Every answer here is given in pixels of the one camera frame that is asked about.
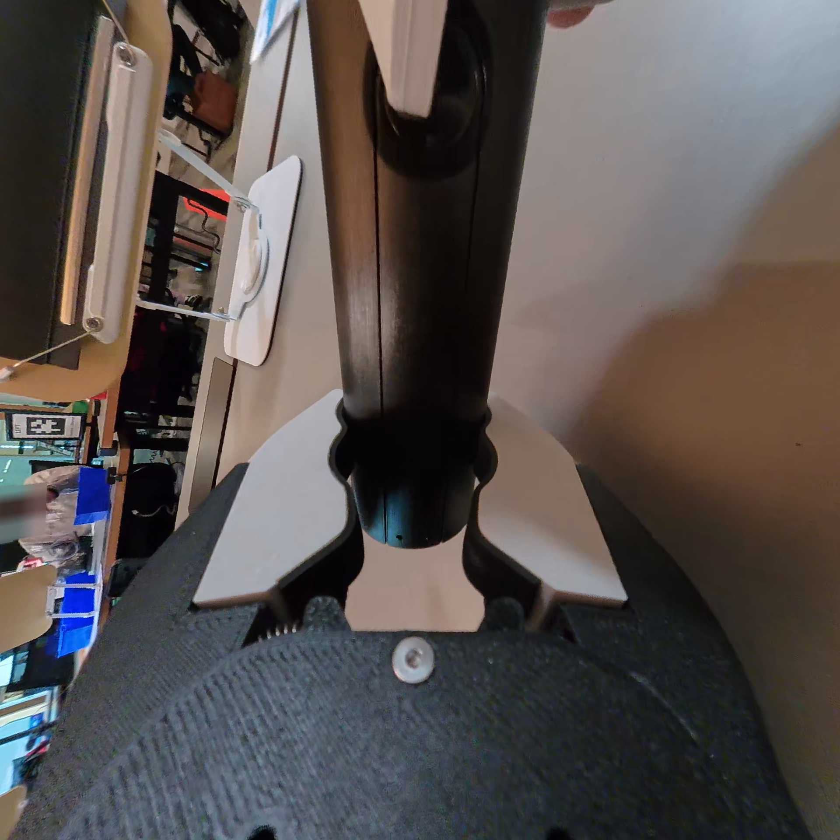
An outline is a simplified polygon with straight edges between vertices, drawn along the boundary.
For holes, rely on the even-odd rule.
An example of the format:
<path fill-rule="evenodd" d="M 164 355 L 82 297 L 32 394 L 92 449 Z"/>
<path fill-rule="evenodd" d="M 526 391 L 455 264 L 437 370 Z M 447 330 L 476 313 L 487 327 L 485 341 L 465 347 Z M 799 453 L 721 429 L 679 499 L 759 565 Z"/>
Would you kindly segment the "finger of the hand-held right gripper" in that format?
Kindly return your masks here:
<path fill-rule="evenodd" d="M 447 1 L 360 1 L 386 99 L 397 113 L 432 111 Z"/>

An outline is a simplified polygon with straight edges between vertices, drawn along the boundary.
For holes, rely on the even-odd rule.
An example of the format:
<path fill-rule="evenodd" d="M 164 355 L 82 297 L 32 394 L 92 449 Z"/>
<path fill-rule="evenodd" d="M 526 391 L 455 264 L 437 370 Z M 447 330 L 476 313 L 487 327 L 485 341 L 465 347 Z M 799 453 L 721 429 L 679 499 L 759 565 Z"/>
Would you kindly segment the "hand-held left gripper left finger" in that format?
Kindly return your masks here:
<path fill-rule="evenodd" d="M 281 625 L 302 623 L 309 601 L 345 606 L 362 570 L 364 541 L 341 447 L 341 390 L 276 431 L 246 466 L 193 603 L 267 606 Z"/>

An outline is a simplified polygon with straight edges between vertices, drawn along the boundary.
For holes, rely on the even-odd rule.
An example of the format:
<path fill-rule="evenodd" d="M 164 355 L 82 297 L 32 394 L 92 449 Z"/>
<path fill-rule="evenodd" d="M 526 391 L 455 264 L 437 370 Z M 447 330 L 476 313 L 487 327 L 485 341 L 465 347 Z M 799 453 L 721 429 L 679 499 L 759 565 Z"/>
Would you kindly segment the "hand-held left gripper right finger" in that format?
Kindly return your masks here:
<path fill-rule="evenodd" d="M 469 581 L 546 628 L 567 604 L 624 607 L 627 593 L 569 452 L 499 395 L 488 401 L 465 531 Z"/>

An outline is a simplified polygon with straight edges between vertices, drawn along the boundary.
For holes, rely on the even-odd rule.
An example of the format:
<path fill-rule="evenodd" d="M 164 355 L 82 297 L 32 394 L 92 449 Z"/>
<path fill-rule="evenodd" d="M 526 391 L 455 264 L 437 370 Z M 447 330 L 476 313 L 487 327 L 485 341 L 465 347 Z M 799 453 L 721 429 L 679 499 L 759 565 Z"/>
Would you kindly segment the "black remote control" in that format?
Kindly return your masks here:
<path fill-rule="evenodd" d="M 308 2 L 362 529 L 401 549 L 466 526 L 546 2 L 448 2 L 431 114 L 386 101 L 360 2 Z"/>

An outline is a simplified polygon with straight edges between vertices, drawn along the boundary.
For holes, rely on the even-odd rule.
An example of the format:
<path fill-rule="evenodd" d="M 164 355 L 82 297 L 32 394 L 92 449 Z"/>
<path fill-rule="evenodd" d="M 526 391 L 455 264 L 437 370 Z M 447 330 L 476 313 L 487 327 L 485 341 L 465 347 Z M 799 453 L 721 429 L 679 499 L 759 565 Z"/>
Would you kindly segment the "grey desk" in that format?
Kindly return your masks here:
<path fill-rule="evenodd" d="M 838 2 L 550 31 L 493 385 L 707 598 L 781 741 L 838 740 Z"/>

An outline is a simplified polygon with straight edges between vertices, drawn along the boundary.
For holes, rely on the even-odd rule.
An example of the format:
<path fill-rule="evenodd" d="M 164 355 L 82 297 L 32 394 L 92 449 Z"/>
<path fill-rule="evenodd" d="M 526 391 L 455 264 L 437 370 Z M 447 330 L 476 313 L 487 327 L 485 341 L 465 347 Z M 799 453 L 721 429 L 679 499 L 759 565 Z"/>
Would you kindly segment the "printed paper sheet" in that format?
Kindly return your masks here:
<path fill-rule="evenodd" d="M 249 62 L 261 61 L 279 33 L 297 13 L 301 1 L 261 1 Z"/>

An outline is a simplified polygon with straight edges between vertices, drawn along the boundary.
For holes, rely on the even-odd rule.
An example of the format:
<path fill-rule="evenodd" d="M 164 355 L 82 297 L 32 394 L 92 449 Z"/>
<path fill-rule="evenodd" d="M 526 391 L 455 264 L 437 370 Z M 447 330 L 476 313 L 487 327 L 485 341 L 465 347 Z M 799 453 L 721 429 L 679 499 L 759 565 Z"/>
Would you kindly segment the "small blue bin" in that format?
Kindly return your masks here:
<path fill-rule="evenodd" d="M 58 613 L 54 658 L 63 658 L 87 648 L 98 621 L 99 594 L 94 585 L 69 585 L 64 589 Z"/>

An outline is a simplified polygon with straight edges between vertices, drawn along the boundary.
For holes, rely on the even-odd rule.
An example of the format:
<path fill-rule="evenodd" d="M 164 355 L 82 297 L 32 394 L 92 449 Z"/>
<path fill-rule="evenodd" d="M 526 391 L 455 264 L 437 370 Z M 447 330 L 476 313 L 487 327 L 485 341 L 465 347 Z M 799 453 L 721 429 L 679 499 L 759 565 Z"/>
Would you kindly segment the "framed marker sign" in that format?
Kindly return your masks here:
<path fill-rule="evenodd" d="M 74 441 L 84 437 L 88 424 L 84 413 L 39 413 L 35 411 L 9 411 L 3 413 L 7 439 Z"/>

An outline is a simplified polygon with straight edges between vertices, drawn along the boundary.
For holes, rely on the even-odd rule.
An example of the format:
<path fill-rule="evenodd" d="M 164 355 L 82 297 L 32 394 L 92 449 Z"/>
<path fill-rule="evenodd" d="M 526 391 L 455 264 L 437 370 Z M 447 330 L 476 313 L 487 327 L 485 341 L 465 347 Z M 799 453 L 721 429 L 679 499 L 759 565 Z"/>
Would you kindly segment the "white tilting stand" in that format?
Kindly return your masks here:
<path fill-rule="evenodd" d="M 58 320 L 102 344 L 125 333 L 130 270 L 140 244 L 140 197 L 152 174 L 144 141 L 152 113 L 151 58 L 117 37 L 115 20 L 99 16 L 87 54 L 75 170 L 71 177 Z M 226 310 L 199 312 L 225 324 L 225 353 L 259 366 L 266 360 L 298 207 L 302 162 L 287 157 L 245 193 L 171 132 L 157 140 L 220 186 L 242 214 Z"/>

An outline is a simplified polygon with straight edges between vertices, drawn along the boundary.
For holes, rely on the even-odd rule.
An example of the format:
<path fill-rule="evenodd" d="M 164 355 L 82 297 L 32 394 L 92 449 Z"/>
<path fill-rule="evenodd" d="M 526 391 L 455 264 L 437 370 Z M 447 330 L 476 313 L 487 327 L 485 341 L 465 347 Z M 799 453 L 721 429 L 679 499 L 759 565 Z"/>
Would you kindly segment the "large stand with tan board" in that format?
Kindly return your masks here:
<path fill-rule="evenodd" d="M 101 583 L 68 583 L 59 580 L 58 568 L 44 564 L 7 574 L 1 579 L 1 652 L 27 644 L 50 630 L 56 620 L 88 619 L 98 615 Z M 88 611 L 59 612 L 57 603 L 68 593 L 93 594 L 93 608 Z"/>

